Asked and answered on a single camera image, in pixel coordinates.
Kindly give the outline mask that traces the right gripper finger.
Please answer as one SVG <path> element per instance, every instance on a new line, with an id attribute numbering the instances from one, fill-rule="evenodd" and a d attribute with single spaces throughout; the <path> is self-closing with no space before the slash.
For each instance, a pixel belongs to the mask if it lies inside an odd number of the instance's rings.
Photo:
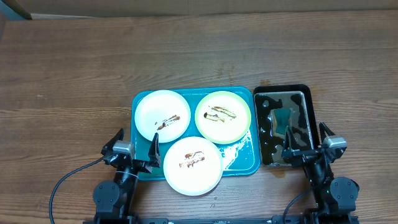
<path id="1" fill-rule="evenodd" d="M 287 126 L 285 130 L 284 151 L 297 151 L 297 142 L 291 126 Z"/>
<path id="2" fill-rule="evenodd" d="M 331 144 L 335 133 L 324 123 L 319 124 L 320 140 L 322 144 Z"/>

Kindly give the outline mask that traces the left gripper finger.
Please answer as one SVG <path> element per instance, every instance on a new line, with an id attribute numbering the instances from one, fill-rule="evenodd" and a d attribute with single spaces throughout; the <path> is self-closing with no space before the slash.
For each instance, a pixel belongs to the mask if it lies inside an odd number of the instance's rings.
<path id="1" fill-rule="evenodd" d="M 116 135 L 111 138 L 102 148 L 101 154 L 106 155 L 109 151 L 113 150 L 113 146 L 116 144 L 117 141 L 122 141 L 124 138 L 124 129 L 121 128 Z"/>
<path id="2" fill-rule="evenodd" d="M 156 167 L 160 168 L 161 167 L 161 156 L 160 156 L 160 150 L 159 150 L 159 134 L 155 133 L 154 138 L 151 142 L 149 152 L 149 164 L 151 167 Z"/>

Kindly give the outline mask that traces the yellow green sponge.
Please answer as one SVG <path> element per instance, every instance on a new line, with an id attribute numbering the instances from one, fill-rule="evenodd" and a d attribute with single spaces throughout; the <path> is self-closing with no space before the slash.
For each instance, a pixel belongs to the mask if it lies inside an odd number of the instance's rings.
<path id="1" fill-rule="evenodd" d="M 275 109 L 272 111 L 272 135 L 285 138 L 286 128 L 291 126 L 292 111 L 289 109 Z"/>

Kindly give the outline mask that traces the white plate front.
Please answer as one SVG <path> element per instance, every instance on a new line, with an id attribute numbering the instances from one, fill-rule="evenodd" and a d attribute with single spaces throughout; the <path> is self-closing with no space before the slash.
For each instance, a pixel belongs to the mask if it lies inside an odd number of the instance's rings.
<path id="1" fill-rule="evenodd" d="M 224 167 L 220 150 L 201 137 L 187 137 L 175 142 L 163 163 L 167 183 L 180 194 L 199 196 L 213 190 Z"/>

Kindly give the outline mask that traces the white plate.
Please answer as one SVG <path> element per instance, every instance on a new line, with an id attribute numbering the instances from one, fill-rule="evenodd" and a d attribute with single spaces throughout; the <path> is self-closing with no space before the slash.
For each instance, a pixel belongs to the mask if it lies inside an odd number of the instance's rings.
<path id="1" fill-rule="evenodd" d="M 187 130 L 191 110 L 187 100 L 172 90 L 157 90 L 143 97 L 136 106 L 134 123 L 147 140 L 159 135 L 160 143 L 174 141 Z"/>
<path id="2" fill-rule="evenodd" d="M 167 183 L 180 194 L 199 196 L 213 190 L 224 167 L 220 150 L 201 137 L 187 137 L 175 142 L 163 163 Z"/>

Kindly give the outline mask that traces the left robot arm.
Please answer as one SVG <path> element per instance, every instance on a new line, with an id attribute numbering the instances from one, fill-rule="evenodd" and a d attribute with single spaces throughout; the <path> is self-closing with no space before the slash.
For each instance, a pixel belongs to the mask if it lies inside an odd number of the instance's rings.
<path id="1" fill-rule="evenodd" d="M 139 174 L 150 174 L 161 165 L 158 134 L 154 134 L 147 161 L 136 159 L 133 143 L 124 141 L 123 137 L 124 130 L 120 129 L 101 150 L 104 163 L 116 172 L 113 180 L 103 181 L 94 189 L 94 223 L 140 223 L 138 215 L 131 211 Z"/>

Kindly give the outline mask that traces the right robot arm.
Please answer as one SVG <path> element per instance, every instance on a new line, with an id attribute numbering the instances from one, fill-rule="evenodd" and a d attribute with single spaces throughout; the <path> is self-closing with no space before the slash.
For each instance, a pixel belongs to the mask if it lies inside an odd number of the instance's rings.
<path id="1" fill-rule="evenodd" d="M 322 143 L 308 151 L 294 149 L 296 143 L 290 126 L 286 127 L 282 158 L 292 167 L 302 167 L 310 182 L 310 189 L 296 196 L 285 208 L 281 222 L 286 223 L 358 223 L 351 216 L 356 210 L 359 185 L 347 177 L 334 177 L 330 164 L 339 159 L 347 148 L 342 136 L 336 135 L 325 123 L 319 124 Z M 308 208 L 301 216 L 287 216 L 290 207 L 299 199 L 313 193 L 316 207 Z"/>

